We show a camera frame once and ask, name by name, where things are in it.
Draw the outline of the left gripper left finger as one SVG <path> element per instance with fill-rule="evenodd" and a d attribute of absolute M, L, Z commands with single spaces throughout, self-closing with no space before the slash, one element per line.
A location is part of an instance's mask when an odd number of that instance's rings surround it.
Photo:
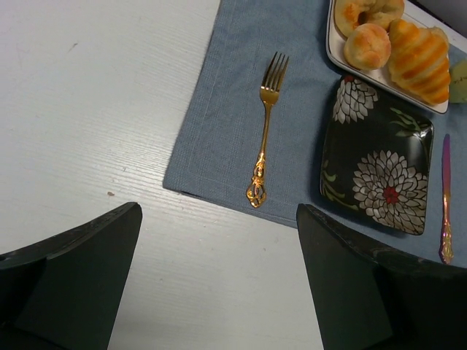
<path fill-rule="evenodd" d="M 1 255 L 2 349 L 107 349 L 139 237 L 128 202 Z"/>

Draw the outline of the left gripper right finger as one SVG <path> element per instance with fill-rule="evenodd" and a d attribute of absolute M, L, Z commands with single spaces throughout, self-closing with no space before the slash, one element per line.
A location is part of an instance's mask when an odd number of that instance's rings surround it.
<path fill-rule="evenodd" d="M 464 349 L 466 270 L 402 252 L 301 204 L 298 234 L 325 349 Z"/>

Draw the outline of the striped croissant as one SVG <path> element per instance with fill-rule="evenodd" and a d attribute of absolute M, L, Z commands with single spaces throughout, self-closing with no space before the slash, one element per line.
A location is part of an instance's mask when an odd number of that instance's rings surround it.
<path fill-rule="evenodd" d="M 438 27 L 421 28 L 403 19 L 391 22 L 391 81 L 430 105 L 449 99 L 449 40 Z"/>

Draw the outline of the glazed ring donut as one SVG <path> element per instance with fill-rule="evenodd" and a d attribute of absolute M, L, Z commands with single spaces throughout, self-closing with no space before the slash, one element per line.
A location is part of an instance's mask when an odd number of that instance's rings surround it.
<path fill-rule="evenodd" d="M 404 0 L 336 0 L 334 22 L 342 35 L 348 37 L 358 26 L 371 23 L 386 31 L 402 17 Z"/>

